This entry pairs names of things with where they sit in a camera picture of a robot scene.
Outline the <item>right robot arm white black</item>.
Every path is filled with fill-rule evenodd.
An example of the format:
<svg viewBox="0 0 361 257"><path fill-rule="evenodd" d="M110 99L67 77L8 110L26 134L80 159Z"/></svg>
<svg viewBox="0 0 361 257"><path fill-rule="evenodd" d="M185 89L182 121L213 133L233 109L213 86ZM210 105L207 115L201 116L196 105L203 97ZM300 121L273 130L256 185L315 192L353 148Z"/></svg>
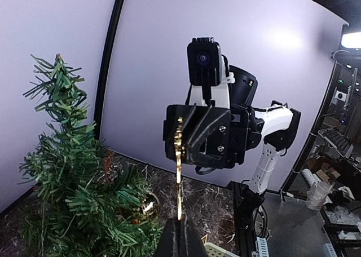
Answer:
<svg viewBox="0 0 361 257"><path fill-rule="evenodd" d="M241 202L235 209L240 228L250 230L277 160L294 142L301 114L278 101L267 108L252 107L256 77L235 66L230 66L230 76L234 82L227 86L229 107L170 105L163 140L167 158L176 164L177 183L183 164L193 165L199 175L231 169L244 162L246 151L262 145L252 177L240 185Z"/></svg>

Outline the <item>small green christmas tree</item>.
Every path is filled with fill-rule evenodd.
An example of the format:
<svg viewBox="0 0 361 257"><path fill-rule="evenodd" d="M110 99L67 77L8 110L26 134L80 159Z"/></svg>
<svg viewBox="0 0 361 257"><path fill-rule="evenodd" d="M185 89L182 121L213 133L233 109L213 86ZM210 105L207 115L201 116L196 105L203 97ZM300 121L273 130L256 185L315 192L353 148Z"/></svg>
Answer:
<svg viewBox="0 0 361 257"><path fill-rule="evenodd" d="M40 209L25 217L20 234L37 256L152 256L161 234L155 216L143 214L149 185L128 165L109 175L112 152L87 122L83 78L60 55L35 58L36 82L24 96L47 113L20 171L35 183Z"/></svg>

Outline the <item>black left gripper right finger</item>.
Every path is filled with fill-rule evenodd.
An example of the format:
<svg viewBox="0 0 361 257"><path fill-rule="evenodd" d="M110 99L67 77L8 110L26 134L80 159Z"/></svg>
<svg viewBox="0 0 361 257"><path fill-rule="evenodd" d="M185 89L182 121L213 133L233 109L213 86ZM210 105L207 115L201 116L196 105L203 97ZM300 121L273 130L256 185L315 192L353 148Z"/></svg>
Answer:
<svg viewBox="0 0 361 257"><path fill-rule="evenodd" d="M179 256L207 256L194 222L188 216L183 216L179 223Z"/></svg>

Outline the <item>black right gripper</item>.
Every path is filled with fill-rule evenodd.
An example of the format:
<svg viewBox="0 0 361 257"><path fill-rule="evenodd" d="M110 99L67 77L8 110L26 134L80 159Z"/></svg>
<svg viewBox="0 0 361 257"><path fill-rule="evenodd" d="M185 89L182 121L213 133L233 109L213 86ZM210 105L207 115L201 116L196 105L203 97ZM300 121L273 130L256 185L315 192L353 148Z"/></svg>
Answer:
<svg viewBox="0 0 361 257"><path fill-rule="evenodd" d="M261 141L261 120L252 107L220 108L170 105L163 124L165 154L175 160L174 134L182 122L182 163L197 167L231 169L243 164L245 152Z"/></svg>

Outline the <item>cream perforated plastic basket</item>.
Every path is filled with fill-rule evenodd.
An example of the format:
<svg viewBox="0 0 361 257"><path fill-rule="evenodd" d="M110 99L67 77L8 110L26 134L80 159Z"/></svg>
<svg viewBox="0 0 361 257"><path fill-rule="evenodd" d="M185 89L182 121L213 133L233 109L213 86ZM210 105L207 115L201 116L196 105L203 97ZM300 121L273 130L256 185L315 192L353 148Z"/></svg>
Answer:
<svg viewBox="0 0 361 257"><path fill-rule="evenodd" d="M211 242L204 243L205 251L208 257L239 257L238 255L225 250Z"/></svg>

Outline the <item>gold star ornament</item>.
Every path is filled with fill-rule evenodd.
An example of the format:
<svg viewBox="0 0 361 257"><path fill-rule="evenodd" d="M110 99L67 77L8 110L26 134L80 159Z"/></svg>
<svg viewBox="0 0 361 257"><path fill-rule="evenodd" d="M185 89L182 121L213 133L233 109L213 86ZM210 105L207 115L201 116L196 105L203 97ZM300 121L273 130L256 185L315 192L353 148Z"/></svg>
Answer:
<svg viewBox="0 0 361 257"><path fill-rule="evenodd" d="M208 234L206 234L206 235L204 235L204 236L201 237L201 242L202 242L203 244L207 243L207 240L208 240Z"/></svg>

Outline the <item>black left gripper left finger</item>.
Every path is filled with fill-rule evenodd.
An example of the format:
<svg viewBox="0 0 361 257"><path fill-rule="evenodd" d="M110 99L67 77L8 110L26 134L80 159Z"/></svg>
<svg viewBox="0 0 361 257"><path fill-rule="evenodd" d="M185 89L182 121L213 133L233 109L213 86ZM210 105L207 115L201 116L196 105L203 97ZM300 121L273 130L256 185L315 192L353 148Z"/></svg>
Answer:
<svg viewBox="0 0 361 257"><path fill-rule="evenodd" d="M166 221L154 257L179 257L181 253L181 222L177 218Z"/></svg>

